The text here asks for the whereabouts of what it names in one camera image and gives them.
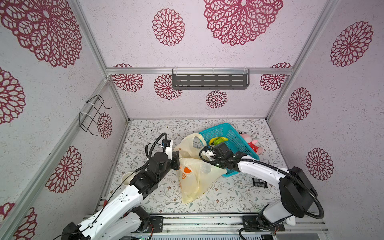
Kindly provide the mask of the yellow toy banana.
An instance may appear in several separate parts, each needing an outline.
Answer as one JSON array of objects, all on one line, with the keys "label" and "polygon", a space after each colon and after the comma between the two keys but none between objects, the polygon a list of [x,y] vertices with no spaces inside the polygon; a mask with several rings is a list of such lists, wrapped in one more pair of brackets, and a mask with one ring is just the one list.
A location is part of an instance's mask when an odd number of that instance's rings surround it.
[{"label": "yellow toy banana", "polygon": [[225,137],[215,137],[215,138],[210,139],[209,145],[210,146],[217,146],[217,145],[219,145],[221,143],[225,143],[227,141],[229,141],[228,138],[225,138]]}]

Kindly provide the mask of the cream plastic bag orange print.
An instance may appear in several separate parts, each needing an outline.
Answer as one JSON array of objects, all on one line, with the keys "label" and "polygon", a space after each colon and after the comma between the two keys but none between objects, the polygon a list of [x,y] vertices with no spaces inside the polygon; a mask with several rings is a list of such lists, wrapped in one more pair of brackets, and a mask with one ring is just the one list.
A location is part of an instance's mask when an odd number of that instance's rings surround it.
[{"label": "cream plastic bag orange print", "polygon": [[174,151],[179,153],[178,177],[184,204],[201,197],[213,182],[227,173],[226,169],[201,160],[199,153],[206,145],[202,135],[193,133],[174,147]]}]

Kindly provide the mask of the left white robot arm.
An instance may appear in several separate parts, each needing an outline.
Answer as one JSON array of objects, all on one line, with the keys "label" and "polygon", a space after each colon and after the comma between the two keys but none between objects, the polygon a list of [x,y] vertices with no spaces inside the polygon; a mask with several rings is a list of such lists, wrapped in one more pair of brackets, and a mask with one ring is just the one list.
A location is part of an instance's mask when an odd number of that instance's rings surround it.
[{"label": "left white robot arm", "polygon": [[96,214],[79,224],[64,227],[61,240],[119,240],[149,226],[150,215],[141,207],[143,200],[154,192],[170,170],[178,170],[178,152],[173,152],[173,141],[166,133],[160,134],[150,148],[148,161],[136,169],[124,190]]}]

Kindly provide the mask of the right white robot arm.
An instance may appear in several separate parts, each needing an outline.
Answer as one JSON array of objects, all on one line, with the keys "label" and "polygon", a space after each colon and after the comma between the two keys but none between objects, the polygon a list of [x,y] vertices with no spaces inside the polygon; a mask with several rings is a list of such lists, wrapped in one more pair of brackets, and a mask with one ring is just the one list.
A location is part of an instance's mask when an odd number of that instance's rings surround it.
[{"label": "right white robot arm", "polygon": [[241,239],[245,238],[243,232],[277,232],[284,222],[294,225],[296,218],[308,216],[321,220],[325,216],[317,191],[300,168],[274,167],[243,152],[233,153],[224,143],[203,147],[199,158],[221,169],[248,174],[279,189],[280,199],[266,205],[249,226],[239,230]]}]

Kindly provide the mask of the teal plastic basket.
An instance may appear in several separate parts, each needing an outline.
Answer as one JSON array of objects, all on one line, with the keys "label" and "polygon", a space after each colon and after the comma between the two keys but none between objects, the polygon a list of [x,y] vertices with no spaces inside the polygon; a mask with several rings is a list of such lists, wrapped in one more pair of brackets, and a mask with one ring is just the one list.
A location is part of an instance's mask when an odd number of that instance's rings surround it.
[{"label": "teal plastic basket", "polygon": [[251,175],[254,178],[259,178],[266,181],[268,180],[268,177],[272,176],[272,171],[270,168],[273,170],[274,168],[268,164],[260,162],[259,156],[252,151],[247,142],[238,134],[238,132],[236,132],[232,125],[224,123],[202,131],[201,135],[207,141],[210,141],[210,139],[215,137],[228,138],[229,141],[225,142],[225,144],[229,147],[229,149],[231,149],[233,152],[240,152],[240,158],[237,159],[237,161],[239,161],[238,167],[222,168],[227,170],[227,173],[224,174],[223,177],[230,177],[237,173],[245,173]]}]

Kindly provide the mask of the green toy fruit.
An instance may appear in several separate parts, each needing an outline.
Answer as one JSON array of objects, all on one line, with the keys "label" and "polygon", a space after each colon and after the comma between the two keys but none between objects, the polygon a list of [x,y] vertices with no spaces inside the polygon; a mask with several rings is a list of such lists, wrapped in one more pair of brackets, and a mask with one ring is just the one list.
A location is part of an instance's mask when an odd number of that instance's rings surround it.
[{"label": "green toy fruit", "polygon": [[214,146],[217,146],[217,145],[219,145],[219,144],[221,144],[221,143],[224,143],[224,142],[227,142],[227,141],[228,141],[227,138],[219,137],[219,138],[217,138],[217,139],[215,139],[215,140],[213,141],[213,145],[214,145]]}]

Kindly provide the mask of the pink plush toy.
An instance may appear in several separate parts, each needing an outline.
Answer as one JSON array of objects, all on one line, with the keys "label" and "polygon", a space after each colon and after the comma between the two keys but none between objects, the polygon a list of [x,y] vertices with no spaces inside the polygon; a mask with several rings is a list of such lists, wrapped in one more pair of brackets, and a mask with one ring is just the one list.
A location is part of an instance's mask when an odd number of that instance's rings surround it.
[{"label": "pink plush toy", "polygon": [[256,139],[253,139],[250,135],[239,132],[240,136],[247,142],[252,151],[257,155],[263,155],[264,149],[259,145]]}]

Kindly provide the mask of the small black packet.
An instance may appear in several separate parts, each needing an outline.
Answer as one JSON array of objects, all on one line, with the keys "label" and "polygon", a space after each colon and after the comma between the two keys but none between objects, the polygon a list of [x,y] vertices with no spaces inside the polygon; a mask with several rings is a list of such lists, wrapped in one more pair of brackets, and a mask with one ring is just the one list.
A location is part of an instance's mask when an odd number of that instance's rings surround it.
[{"label": "small black packet", "polygon": [[253,180],[254,187],[264,188],[264,189],[268,188],[268,183],[266,181],[257,179],[257,178],[252,178],[252,180]]}]

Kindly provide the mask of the white paper cup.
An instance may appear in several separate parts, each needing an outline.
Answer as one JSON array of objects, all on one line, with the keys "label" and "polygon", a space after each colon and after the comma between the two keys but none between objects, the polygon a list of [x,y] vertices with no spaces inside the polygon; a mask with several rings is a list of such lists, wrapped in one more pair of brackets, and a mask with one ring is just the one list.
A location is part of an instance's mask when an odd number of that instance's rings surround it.
[{"label": "white paper cup", "polygon": [[135,172],[127,172],[125,173],[122,178],[121,182],[123,186],[128,186],[131,182],[131,180],[135,177],[136,173]]}]

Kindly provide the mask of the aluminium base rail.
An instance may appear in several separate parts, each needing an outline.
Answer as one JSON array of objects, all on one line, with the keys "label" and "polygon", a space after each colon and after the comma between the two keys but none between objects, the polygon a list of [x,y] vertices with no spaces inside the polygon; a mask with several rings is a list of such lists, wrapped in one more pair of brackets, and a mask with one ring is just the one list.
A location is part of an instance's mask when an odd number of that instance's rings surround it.
[{"label": "aluminium base rail", "polygon": [[323,220],[309,217],[296,218],[295,225],[286,222],[259,230],[256,214],[155,214],[150,215],[154,226],[153,240],[161,238],[197,237],[199,239],[240,239],[242,235],[250,240],[261,240],[267,235],[271,240],[331,240],[330,232]]}]

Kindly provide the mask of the grey slotted wall shelf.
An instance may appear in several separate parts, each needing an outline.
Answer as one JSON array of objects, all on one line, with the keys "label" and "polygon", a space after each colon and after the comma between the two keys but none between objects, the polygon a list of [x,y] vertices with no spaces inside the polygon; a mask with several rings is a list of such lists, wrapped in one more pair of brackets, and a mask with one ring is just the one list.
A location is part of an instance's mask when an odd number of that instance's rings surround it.
[{"label": "grey slotted wall shelf", "polygon": [[250,74],[179,74],[172,69],[171,84],[175,90],[246,90]]}]

